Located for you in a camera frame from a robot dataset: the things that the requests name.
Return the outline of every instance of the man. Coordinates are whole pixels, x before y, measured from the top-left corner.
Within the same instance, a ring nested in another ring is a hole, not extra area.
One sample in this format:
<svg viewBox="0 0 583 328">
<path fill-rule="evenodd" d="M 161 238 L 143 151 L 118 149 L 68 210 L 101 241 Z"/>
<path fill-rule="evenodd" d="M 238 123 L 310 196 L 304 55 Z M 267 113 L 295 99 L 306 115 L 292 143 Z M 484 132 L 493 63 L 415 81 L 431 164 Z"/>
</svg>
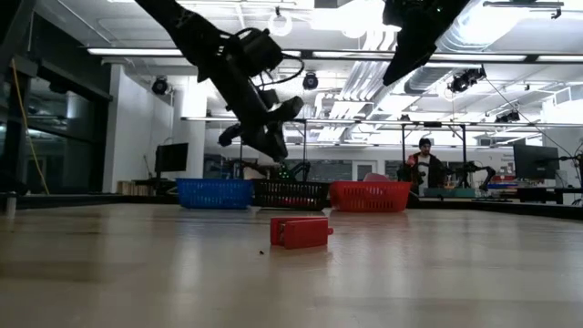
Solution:
<svg viewBox="0 0 583 328">
<path fill-rule="evenodd" d="M 421 138 L 419 149 L 420 152 L 409 156 L 407 164 L 412 168 L 411 178 L 414 188 L 418 189 L 419 196 L 423 196 L 427 188 L 444 186 L 445 172 L 441 160 L 431 154 L 431 140 Z"/>
</svg>

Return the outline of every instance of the blue plastic basket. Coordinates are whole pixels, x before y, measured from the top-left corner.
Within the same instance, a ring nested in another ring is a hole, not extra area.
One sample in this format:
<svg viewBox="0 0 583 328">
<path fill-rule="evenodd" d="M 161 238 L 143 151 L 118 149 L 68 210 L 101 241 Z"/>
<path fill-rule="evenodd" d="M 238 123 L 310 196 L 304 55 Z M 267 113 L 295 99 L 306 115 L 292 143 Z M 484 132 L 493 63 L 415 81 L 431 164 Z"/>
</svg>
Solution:
<svg viewBox="0 0 583 328">
<path fill-rule="evenodd" d="M 242 179 L 177 179 L 179 202 L 187 209 L 242 210 L 251 205 L 253 183 Z"/>
</svg>

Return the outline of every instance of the fluorescent light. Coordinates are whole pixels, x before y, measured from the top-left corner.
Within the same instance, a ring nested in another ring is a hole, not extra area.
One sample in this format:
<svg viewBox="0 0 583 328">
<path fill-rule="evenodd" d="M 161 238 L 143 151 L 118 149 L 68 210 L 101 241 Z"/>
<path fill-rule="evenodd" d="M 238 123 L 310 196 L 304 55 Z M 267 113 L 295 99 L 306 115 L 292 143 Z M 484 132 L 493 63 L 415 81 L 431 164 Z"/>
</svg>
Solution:
<svg viewBox="0 0 583 328">
<path fill-rule="evenodd" d="M 482 68 L 479 64 L 465 64 L 465 63 L 427 63 L 425 67 L 431 68 Z"/>
<path fill-rule="evenodd" d="M 539 62 L 578 62 L 583 63 L 583 56 L 540 56 Z"/>
<path fill-rule="evenodd" d="M 135 3 L 134 0 L 107 0 L 109 3 L 113 4 L 130 4 Z M 242 5 L 242 6 L 274 6 L 279 5 L 280 7 L 295 7 L 296 3 L 294 1 L 280 1 L 280 0 L 247 0 L 247 1 L 212 1 L 212 0 L 177 0 L 180 5 L 215 5 L 215 6 L 225 6 L 225 5 Z"/>
<path fill-rule="evenodd" d="M 306 119 L 308 123 L 329 123 L 329 124 L 352 124 L 356 123 L 353 119 Z"/>
<path fill-rule="evenodd" d="M 302 55 L 301 51 L 283 50 L 281 52 L 285 55 L 288 55 L 288 56 L 301 56 Z"/>
<path fill-rule="evenodd" d="M 315 58 L 345 58 L 345 59 L 393 59 L 393 52 L 381 51 L 314 51 Z"/>
<path fill-rule="evenodd" d="M 89 48 L 87 51 L 97 56 L 183 56 L 178 49 Z"/>
<path fill-rule="evenodd" d="M 499 54 L 433 54 L 430 60 L 434 61 L 474 61 L 480 62 L 521 62 L 526 55 L 499 55 Z"/>
<path fill-rule="evenodd" d="M 190 117 L 182 117 L 182 120 L 189 120 L 189 121 L 203 121 L 203 122 L 239 122 L 236 118 L 190 118 Z"/>
</svg>

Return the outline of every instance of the red plastic basket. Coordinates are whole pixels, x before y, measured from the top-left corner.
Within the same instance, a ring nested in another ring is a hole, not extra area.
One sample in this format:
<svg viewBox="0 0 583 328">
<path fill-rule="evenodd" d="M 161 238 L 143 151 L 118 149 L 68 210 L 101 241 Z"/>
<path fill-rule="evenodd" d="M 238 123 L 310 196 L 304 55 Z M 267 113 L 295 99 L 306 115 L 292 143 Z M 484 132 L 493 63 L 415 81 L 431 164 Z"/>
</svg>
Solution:
<svg viewBox="0 0 583 328">
<path fill-rule="evenodd" d="M 400 212 L 407 207 L 411 182 L 336 181 L 330 200 L 336 210 L 349 212 Z"/>
</svg>

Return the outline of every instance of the light wood floor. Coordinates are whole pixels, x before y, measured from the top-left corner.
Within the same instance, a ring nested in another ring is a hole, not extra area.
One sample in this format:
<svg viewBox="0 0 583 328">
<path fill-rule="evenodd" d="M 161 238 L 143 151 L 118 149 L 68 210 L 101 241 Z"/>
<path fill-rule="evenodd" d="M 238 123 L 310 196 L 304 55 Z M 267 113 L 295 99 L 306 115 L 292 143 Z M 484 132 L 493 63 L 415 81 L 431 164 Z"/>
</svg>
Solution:
<svg viewBox="0 0 583 328">
<path fill-rule="evenodd" d="M 276 214 L 19 211 L 0 225 L 0 326 L 583 326 L 583 224 L 332 213 L 327 248 L 286 251 L 269 245 Z"/>
</svg>

